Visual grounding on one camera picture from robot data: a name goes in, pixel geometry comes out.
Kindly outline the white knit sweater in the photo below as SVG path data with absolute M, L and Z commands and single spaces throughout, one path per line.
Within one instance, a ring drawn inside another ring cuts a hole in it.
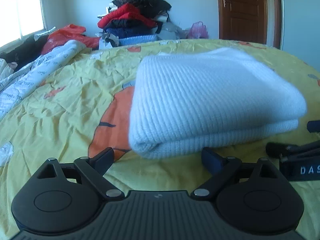
M 295 86 L 242 51 L 152 55 L 137 68 L 129 144 L 150 159 L 186 155 L 292 131 L 306 111 Z

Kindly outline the black and white crumpled clothes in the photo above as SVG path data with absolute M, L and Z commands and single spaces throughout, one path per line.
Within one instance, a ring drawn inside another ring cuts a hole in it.
M 120 45 L 119 38 L 110 33 L 102 33 L 99 40 L 99 50 L 111 49 Z

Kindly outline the pile of dark clothes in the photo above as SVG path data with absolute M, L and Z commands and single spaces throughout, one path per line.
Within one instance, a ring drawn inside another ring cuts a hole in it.
M 150 28 L 138 20 L 112 20 L 105 28 L 101 29 L 103 32 L 113 34 L 120 39 L 151 35 L 153 31 L 161 31 L 162 24 L 158 19 L 161 16 L 167 16 L 171 10 L 171 4 L 165 0 L 113 0 L 107 7 L 107 14 L 126 3 L 137 7 L 143 16 L 155 21 L 156 26 Z

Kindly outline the yellow cartoon bed sheet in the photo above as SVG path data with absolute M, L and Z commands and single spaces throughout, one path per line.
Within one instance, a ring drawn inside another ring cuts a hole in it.
M 61 163 L 90 157 L 116 145 L 113 128 L 99 126 L 120 113 L 129 114 L 136 69 L 148 55 L 203 53 L 222 47 L 245 51 L 295 85 L 304 95 L 308 113 L 293 132 L 244 145 L 218 149 L 222 156 L 237 156 L 243 162 L 266 157 L 270 142 L 304 145 L 319 140 L 309 133 L 308 121 L 319 120 L 319 72 L 295 56 L 258 43 L 227 40 L 172 40 L 149 42 L 105 51 L 84 49 L 66 66 L 56 70 L 1 120 L 1 239 L 11 239 L 19 229 L 11 203 L 21 187 L 50 157 Z M 210 174 L 202 167 L 199 153 L 183 157 L 148 160 L 115 150 L 116 163 L 105 178 L 120 190 L 192 191 Z M 293 182 L 304 201 L 305 211 L 297 231 L 306 239 L 319 239 L 319 181 Z

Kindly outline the white printed quilt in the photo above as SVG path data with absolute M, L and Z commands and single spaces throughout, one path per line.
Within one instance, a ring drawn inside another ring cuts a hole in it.
M 38 57 L 19 71 L 1 81 L 1 119 L 27 98 L 53 72 L 64 67 L 78 53 L 86 49 L 85 44 L 69 40 L 63 46 Z

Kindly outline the black garment by window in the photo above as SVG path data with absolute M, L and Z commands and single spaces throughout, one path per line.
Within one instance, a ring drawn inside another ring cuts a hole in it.
M 48 40 L 48 35 L 35 40 L 33 36 L 27 38 L 20 46 L 8 53 L 1 53 L 0 58 L 7 63 L 17 63 L 15 71 L 33 62 L 41 55 L 41 51 Z

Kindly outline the brown wooden door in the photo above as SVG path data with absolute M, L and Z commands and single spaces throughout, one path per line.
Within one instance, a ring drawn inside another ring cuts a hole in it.
M 218 0 L 219 38 L 267 44 L 281 48 L 283 0 Z

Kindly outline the red plastic bag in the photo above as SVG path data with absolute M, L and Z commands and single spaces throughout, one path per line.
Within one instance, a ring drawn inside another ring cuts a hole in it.
M 41 54 L 45 55 L 54 48 L 63 46 L 70 40 L 76 40 L 83 43 L 87 48 L 97 48 L 99 46 L 99 37 L 85 36 L 86 28 L 74 24 L 69 24 L 58 29 L 48 36 L 46 44 L 43 46 Z

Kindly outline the pink plastic bag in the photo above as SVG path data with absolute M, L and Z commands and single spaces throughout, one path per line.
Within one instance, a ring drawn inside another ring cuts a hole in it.
M 191 26 L 188 32 L 187 38 L 189 39 L 209 38 L 208 31 L 204 23 L 201 21 L 193 23 L 193 25 Z

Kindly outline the light blue knit garment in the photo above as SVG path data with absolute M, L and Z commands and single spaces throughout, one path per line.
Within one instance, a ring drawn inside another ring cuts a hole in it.
M 154 42 L 154 41 L 159 41 L 159 40 L 160 40 L 160 38 L 157 35 L 133 36 L 133 37 L 119 39 L 119 45 L 120 46 L 130 46 L 130 45 Z

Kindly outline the window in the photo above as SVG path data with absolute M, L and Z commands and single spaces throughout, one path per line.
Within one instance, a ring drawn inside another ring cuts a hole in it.
M 1 0 L 1 46 L 46 28 L 42 0 Z

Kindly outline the red jacket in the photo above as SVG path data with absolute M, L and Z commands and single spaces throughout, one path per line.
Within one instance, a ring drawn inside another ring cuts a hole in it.
M 140 10 L 130 3 L 126 3 L 118 9 L 109 12 L 98 23 L 100 29 L 105 28 L 112 20 L 138 20 L 147 27 L 155 27 L 156 22 L 150 18 L 146 18 L 140 13 Z

